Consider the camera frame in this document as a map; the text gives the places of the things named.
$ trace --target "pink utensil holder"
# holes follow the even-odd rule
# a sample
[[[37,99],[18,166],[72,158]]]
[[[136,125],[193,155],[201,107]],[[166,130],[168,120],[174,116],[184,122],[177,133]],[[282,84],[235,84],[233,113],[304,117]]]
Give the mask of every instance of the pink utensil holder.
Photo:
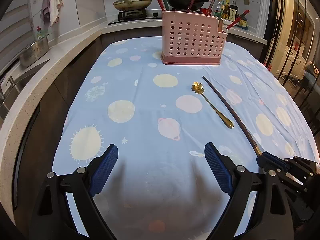
[[[162,11],[162,54],[167,65],[219,65],[227,33],[219,20],[198,13]]]

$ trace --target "white towel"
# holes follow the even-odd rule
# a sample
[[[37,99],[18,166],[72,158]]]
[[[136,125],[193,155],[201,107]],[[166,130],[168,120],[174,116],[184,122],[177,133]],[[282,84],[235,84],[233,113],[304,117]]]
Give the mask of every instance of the white towel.
[[[59,9],[63,5],[62,0],[49,0],[50,26],[59,20]]]

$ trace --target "black wok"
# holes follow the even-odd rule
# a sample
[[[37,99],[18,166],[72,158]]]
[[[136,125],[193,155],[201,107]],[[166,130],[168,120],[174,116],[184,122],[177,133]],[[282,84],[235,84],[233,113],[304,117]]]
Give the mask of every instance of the black wok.
[[[191,0],[167,0],[169,5],[177,10],[187,10]],[[205,2],[210,0],[195,0],[191,7],[191,11],[200,9]]]

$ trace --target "speckled stone countertop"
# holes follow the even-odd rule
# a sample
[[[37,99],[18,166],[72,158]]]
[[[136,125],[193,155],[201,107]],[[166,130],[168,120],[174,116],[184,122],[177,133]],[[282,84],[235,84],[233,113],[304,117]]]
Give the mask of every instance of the speckled stone countertop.
[[[158,26],[161,26],[161,19],[108,25],[105,17],[51,41],[49,44],[52,47],[49,52],[28,67],[31,69],[49,59],[21,91],[0,129],[0,201],[12,221],[14,221],[12,176],[16,155],[28,122],[47,89],[71,60],[100,35],[127,29]],[[263,44],[267,43],[266,40],[254,33],[239,28],[231,28],[229,33]]]

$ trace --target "sink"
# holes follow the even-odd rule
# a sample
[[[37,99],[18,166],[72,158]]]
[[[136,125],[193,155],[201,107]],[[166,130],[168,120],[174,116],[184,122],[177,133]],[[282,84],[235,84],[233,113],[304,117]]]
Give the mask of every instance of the sink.
[[[0,105],[0,127],[8,111],[10,110],[11,106],[17,99],[22,89],[26,86],[30,79],[38,72],[38,70],[42,68],[44,64],[46,64],[48,61],[49,59],[23,73],[15,80],[16,84],[14,86],[10,85],[9,88],[6,90],[6,92],[4,93],[5,99],[3,103]]]

